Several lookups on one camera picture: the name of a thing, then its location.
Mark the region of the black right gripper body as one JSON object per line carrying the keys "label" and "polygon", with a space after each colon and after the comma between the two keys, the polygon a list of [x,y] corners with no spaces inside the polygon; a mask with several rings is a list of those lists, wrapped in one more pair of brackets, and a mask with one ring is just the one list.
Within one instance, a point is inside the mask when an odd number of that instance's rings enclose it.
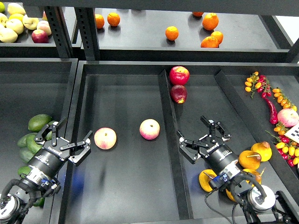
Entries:
{"label": "black right gripper body", "polygon": [[240,172],[236,166],[238,156],[224,143],[222,138],[216,137],[215,140],[210,140],[207,137],[203,139],[203,143],[204,146],[208,146],[207,148],[200,147],[199,154],[216,174],[236,175]]}

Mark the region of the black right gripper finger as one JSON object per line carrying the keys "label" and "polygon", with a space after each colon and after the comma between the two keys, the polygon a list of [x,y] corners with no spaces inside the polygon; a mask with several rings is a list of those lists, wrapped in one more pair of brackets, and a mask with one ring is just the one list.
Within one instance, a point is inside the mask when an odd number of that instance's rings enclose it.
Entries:
{"label": "black right gripper finger", "polygon": [[207,143],[200,140],[189,140],[179,130],[177,130],[177,136],[179,137],[179,152],[191,164],[195,164],[199,158],[206,156],[204,151],[208,148]]}
{"label": "black right gripper finger", "polygon": [[204,116],[201,116],[200,120],[209,128],[208,137],[210,142],[216,142],[217,138],[222,139],[223,142],[230,140],[231,134],[225,133],[224,125],[220,121],[214,122]]}

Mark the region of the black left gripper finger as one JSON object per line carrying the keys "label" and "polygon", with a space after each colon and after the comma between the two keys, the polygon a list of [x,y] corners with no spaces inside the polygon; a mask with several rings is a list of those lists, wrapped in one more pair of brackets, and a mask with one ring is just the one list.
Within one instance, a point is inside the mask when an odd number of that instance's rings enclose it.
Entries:
{"label": "black left gripper finger", "polygon": [[59,147],[60,160],[71,161],[75,166],[79,166],[91,153],[91,140],[93,132],[89,131],[82,141],[68,143]]}
{"label": "black left gripper finger", "polygon": [[59,122],[53,124],[45,124],[41,131],[34,138],[36,144],[44,145],[47,141],[46,136],[51,132],[51,145],[57,146],[59,130],[66,124],[67,118],[62,118]]}

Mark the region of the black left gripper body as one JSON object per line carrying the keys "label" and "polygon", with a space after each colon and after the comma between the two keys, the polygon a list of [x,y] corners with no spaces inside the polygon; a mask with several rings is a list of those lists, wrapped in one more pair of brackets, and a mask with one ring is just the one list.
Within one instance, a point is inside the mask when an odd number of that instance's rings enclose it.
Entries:
{"label": "black left gripper body", "polygon": [[52,180],[61,167],[64,165],[70,153],[67,150],[61,151],[60,147],[70,143],[63,137],[58,137],[57,144],[52,145],[51,141],[44,143],[44,146],[29,160],[31,168],[27,179],[30,181]]}

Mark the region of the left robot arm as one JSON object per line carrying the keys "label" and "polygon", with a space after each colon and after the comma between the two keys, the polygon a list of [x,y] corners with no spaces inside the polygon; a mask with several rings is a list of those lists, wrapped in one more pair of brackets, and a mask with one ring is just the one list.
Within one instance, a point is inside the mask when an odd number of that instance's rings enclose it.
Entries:
{"label": "left robot arm", "polygon": [[67,161],[80,165],[91,153],[93,132],[79,142],[71,143],[58,135],[67,122],[64,118],[51,125],[45,124],[34,138],[41,146],[28,162],[28,173],[21,173],[19,179],[12,179],[0,195],[0,222],[21,224],[29,209],[39,199],[45,199],[59,192],[61,185],[56,178]]}

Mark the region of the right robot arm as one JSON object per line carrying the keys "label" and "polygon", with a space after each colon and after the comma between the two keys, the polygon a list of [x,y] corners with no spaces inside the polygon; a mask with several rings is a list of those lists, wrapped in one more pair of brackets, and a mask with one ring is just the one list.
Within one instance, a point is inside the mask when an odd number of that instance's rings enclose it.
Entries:
{"label": "right robot arm", "polygon": [[228,191],[235,200],[234,207],[240,206],[248,224],[261,224],[259,215],[269,210],[274,216],[271,223],[297,224],[299,215],[282,191],[273,192],[252,173],[237,166],[240,160],[225,143],[231,135],[225,132],[223,124],[204,116],[200,120],[208,127],[208,134],[198,140],[189,140],[180,131],[177,135],[180,153],[191,164],[202,158],[211,169],[199,176],[199,182],[210,188],[204,200],[216,191]]}

